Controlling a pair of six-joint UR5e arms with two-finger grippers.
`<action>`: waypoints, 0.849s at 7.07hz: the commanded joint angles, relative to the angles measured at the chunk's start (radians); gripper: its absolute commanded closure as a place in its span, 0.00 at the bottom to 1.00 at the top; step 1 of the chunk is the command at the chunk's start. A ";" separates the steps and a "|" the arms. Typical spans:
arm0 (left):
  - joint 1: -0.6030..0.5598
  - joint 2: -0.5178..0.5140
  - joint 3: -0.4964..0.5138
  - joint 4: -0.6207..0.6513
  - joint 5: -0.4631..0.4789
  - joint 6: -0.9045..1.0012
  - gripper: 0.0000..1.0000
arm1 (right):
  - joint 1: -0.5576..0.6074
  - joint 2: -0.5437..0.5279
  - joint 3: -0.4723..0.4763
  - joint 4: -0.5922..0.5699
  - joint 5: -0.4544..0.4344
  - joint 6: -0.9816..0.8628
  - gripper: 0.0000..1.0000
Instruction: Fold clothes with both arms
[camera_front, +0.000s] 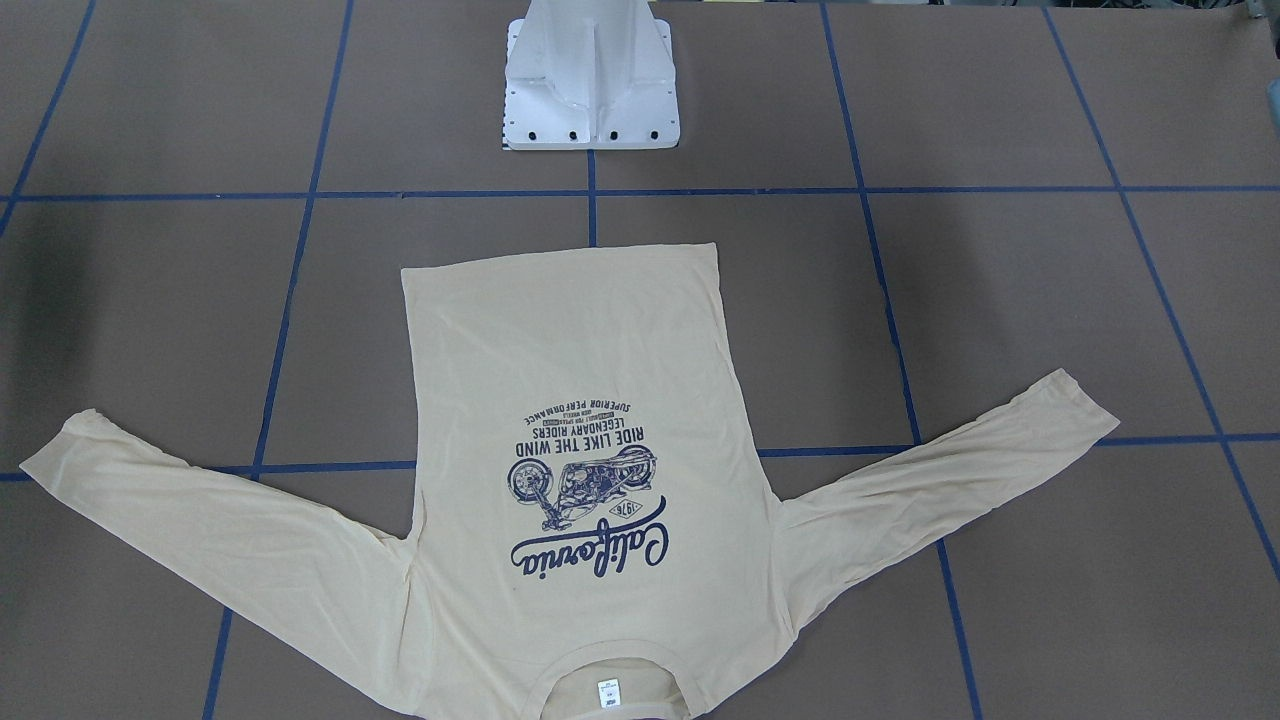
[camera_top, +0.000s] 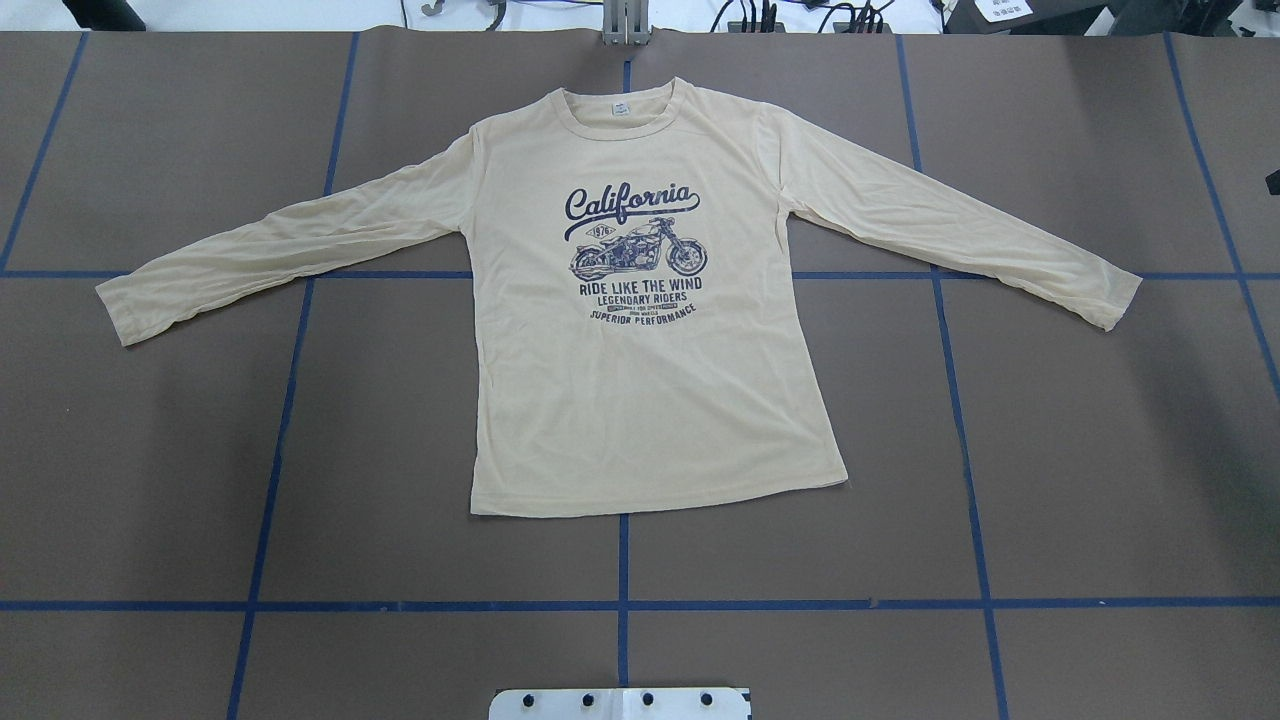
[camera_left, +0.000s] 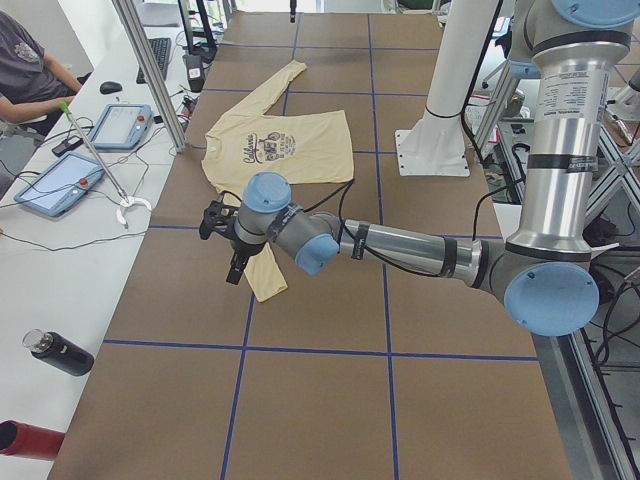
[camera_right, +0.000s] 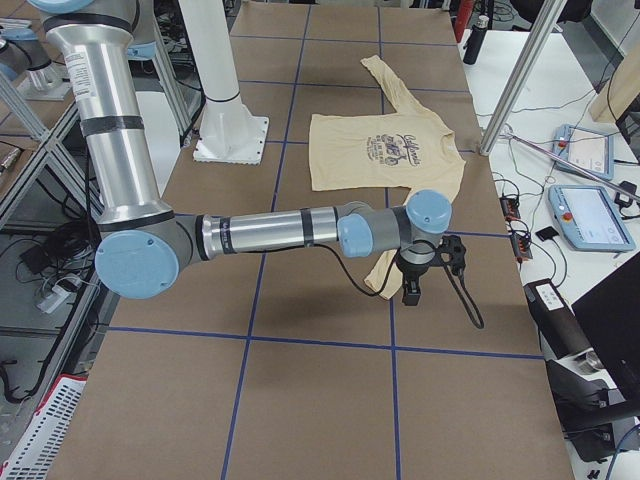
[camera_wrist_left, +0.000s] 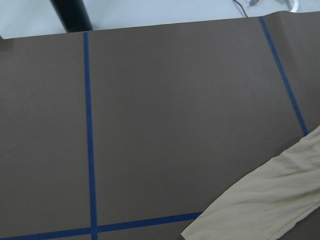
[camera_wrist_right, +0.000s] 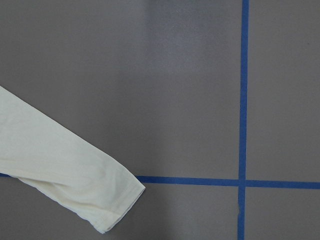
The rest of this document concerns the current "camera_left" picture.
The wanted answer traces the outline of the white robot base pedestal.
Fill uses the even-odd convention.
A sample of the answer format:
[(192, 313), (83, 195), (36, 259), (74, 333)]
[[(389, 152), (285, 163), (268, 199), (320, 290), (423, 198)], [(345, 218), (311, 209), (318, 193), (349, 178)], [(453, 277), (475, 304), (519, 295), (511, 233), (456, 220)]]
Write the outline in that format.
[(412, 129), (395, 132), (402, 176), (470, 174), (462, 127), (465, 102), (500, 10), (501, 3), (493, 0), (451, 3), (424, 114)]

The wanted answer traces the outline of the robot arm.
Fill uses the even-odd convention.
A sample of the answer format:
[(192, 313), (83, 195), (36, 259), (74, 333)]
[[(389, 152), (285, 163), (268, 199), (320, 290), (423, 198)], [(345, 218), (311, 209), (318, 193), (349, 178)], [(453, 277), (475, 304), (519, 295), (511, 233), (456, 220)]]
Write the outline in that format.
[(421, 234), (307, 213), (286, 177), (259, 173), (226, 229), (234, 249), (227, 279), (277, 246), (309, 274), (344, 253), (375, 257), (427, 277), (456, 278), (488, 292), (530, 332), (570, 334), (594, 317), (600, 293), (590, 274), (600, 249), (583, 237), (608, 77), (628, 52), (635, 1), (519, 1), (509, 57), (540, 76), (519, 224), (504, 241)]

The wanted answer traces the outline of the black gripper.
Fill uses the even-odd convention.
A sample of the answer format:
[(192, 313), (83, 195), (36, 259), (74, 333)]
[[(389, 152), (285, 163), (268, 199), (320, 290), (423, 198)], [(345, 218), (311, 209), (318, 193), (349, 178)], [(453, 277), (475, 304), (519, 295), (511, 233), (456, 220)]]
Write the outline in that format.
[(244, 274), (249, 258), (261, 252), (261, 236), (250, 235), (249, 237), (241, 238), (236, 233), (233, 233), (229, 239), (234, 253), (226, 276), (226, 282), (238, 284)]

